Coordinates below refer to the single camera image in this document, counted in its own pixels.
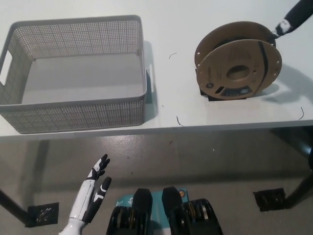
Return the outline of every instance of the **spool holder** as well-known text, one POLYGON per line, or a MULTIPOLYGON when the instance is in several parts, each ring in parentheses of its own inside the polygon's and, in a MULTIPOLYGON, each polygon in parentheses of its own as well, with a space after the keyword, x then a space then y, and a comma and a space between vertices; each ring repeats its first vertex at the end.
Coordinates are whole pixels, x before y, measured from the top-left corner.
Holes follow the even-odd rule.
POLYGON ((212 97, 212 96, 210 96, 210 95, 204 93, 203 91, 201 91, 200 88, 199 88, 199 90, 200 90, 200 95, 201 95, 201 96, 207 96, 207 100, 208 100, 208 101, 227 101, 227 99, 217 99, 217 98, 215 98, 215 97, 212 97))

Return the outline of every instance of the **robotic hand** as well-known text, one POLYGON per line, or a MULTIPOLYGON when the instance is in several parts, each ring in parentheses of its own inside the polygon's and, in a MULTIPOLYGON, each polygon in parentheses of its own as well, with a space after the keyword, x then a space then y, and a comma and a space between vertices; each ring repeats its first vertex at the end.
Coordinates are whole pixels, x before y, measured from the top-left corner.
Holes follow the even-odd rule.
POLYGON ((110 162, 107 157, 106 154, 99 159, 82 183, 70 212, 68 224, 59 235, 81 235, 83 228, 94 218, 112 180, 110 177, 105 178, 99 191, 93 194, 94 183, 105 173, 105 168, 110 162))

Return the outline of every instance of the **perforated basket wall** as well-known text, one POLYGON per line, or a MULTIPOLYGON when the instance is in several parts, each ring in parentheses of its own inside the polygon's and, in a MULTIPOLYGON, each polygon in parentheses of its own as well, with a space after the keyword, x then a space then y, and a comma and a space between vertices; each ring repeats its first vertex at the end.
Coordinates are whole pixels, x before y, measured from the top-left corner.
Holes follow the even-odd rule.
POLYGON ((12 62, 0 83, 0 114, 20 133, 44 133, 140 125, 144 95, 135 98, 23 105, 22 96, 34 60, 47 57, 136 53, 143 62, 138 16, 18 22, 11 26, 0 58, 12 62))

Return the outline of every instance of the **gray plastic basket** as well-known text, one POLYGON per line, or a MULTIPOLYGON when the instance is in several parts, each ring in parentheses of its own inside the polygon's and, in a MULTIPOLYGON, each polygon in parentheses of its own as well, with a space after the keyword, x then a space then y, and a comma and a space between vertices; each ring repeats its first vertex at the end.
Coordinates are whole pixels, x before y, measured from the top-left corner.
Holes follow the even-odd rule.
POLYGON ((138 16, 14 23, 0 58, 0 114, 20 133, 141 125, 146 73, 138 16))

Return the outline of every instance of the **white table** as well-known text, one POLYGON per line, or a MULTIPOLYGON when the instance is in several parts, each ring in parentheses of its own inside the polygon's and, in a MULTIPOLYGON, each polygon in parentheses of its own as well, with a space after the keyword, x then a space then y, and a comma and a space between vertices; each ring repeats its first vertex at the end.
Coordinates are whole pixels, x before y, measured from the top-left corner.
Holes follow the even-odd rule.
POLYGON ((179 131, 272 128, 313 124, 313 19, 277 41, 279 78, 258 97, 208 102, 199 93, 194 53, 214 28, 254 21, 274 29, 297 0, 1 0, 0 46, 13 22, 139 15, 153 104, 136 127, 21 135, 0 116, 0 140, 42 140, 179 131))

